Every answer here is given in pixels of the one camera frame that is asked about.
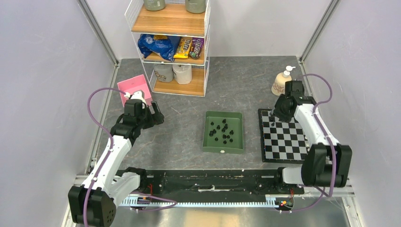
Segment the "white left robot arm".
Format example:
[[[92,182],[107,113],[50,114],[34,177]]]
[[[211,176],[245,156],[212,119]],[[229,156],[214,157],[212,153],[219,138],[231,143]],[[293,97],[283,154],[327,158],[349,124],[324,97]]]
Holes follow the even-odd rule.
[[[129,99],[116,124],[111,128],[106,148],[93,171],[80,186],[68,193],[72,221],[76,224],[109,227],[117,207],[132,192],[143,193],[148,188],[146,170],[129,167],[119,172],[119,166],[144,129],[164,122],[156,101],[151,106],[140,99]]]

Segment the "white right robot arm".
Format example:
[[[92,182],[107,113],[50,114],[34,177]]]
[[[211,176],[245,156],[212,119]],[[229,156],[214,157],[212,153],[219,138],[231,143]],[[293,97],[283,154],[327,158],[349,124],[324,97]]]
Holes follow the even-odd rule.
[[[282,122],[298,121],[309,142],[309,151],[300,167],[280,169],[280,176],[273,180],[276,192],[286,193],[293,184],[330,189],[346,185],[352,150],[330,133],[318,112],[318,102],[305,95],[302,81],[285,83],[285,92],[274,105],[272,116]]]

